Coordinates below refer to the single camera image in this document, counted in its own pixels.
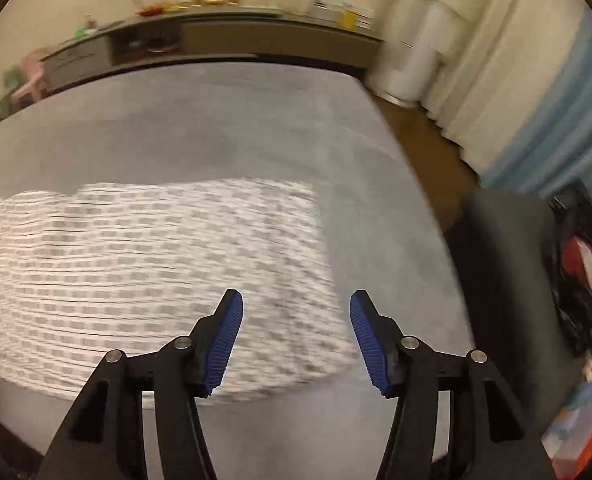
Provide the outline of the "pink plastic chair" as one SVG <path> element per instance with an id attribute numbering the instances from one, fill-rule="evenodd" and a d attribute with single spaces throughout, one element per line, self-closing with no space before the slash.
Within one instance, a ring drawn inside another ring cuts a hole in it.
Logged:
<path id="1" fill-rule="evenodd" d="M 11 109 L 16 112 L 29 103 L 38 103 L 43 99 L 45 91 L 45 70 L 43 58 L 47 55 L 44 49 L 28 54 L 21 63 L 24 83 L 11 95 Z"/>

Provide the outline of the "white cylindrical appliance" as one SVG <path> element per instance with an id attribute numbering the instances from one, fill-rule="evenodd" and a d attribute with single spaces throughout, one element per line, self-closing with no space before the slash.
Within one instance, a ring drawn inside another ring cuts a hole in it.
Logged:
<path id="1" fill-rule="evenodd" d="M 367 88 L 399 106 L 419 104 L 469 30 L 470 22 L 439 0 L 395 0 Z"/>

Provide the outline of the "colourful box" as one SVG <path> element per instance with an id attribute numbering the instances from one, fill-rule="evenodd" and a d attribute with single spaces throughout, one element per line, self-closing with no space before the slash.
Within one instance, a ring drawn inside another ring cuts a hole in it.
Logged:
<path id="1" fill-rule="evenodd" d="M 592 459 L 592 382 L 579 385 L 541 438 L 558 479 L 576 479 Z"/>

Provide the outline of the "white black patterned garment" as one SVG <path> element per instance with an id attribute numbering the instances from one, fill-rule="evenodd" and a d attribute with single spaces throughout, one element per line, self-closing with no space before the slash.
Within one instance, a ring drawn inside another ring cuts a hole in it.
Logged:
<path id="1" fill-rule="evenodd" d="M 355 363 L 309 184 L 96 183 L 0 197 L 8 382 L 72 399 L 107 351 L 160 349 L 230 288 L 243 322 L 215 399 L 262 398 Z"/>

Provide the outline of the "green plastic chair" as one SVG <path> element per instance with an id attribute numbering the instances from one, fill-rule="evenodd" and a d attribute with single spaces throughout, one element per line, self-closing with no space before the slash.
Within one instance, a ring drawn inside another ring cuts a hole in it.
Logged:
<path id="1" fill-rule="evenodd" d="M 0 97 L 0 119 L 11 114 L 11 96 L 26 83 L 26 75 L 18 65 L 12 66 L 3 73 L 3 94 Z"/>

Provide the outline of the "long dark tv cabinet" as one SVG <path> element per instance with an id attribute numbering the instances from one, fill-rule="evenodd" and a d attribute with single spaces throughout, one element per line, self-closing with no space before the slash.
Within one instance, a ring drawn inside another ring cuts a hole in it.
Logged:
<path id="1" fill-rule="evenodd" d="M 46 92 L 140 68 L 218 60 L 320 67 L 363 77 L 381 39 L 331 21 L 269 8 L 204 6 L 128 18 L 67 42 L 42 59 Z"/>

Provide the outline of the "dark grey chair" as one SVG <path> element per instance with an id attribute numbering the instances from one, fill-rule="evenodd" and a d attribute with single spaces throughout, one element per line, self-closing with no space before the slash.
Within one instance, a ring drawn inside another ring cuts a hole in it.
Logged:
<path id="1" fill-rule="evenodd" d="M 549 276 L 555 223 L 544 200 L 478 190 L 445 234 L 476 347 L 543 432 L 579 382 L 582 362 L 558 322 Z"/>

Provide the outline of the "white curtain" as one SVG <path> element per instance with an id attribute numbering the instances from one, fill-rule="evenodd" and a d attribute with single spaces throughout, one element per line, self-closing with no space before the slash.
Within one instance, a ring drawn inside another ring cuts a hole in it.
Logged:
<path id="1" fill-rule="evenodd" d="M 584 0 L 488 0 L 423 105 L 483 174 L 534 116 L 563 68 Z"/>

